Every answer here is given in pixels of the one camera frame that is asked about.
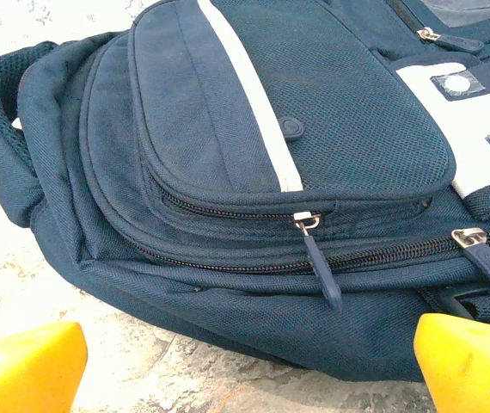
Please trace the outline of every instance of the yellow object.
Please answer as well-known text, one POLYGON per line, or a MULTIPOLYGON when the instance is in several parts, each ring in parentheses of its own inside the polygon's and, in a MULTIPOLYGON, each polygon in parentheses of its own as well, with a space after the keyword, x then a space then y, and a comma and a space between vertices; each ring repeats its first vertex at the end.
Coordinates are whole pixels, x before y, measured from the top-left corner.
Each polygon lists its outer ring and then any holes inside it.
POLYGON ((490 413, 490 324, 425 314, 414 349, 438 413, 490 413))
POLYGON ((86 362, 78 323, 0 339, 0 413, 69 412, 86 362))

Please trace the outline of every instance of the navy blue backpack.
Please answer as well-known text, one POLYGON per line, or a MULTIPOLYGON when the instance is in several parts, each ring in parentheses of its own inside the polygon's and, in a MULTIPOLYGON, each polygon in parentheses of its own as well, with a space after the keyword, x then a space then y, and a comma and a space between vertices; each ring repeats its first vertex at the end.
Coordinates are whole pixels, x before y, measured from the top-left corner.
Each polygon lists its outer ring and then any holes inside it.
POLYGON ((150 324, 422 380, 423 313, 490 323, 490 0, 465 3, 168 0, 2 56, 0 203, 150 324))

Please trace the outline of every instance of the concrete floor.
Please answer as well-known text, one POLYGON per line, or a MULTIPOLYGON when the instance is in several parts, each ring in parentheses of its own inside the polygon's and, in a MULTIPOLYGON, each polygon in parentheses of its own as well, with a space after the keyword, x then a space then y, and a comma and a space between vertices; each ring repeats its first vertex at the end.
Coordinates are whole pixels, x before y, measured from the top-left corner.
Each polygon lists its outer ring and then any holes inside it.
MULTIPOLYGON (((147 3, 2 0, 0 53, 126 28, 147 3)), ((58 320, 79 322, 89 345, 74 413, 435 411, 421 384, 342 382, 142 323, 66 283, 0 207, 0 337, 58 320)))

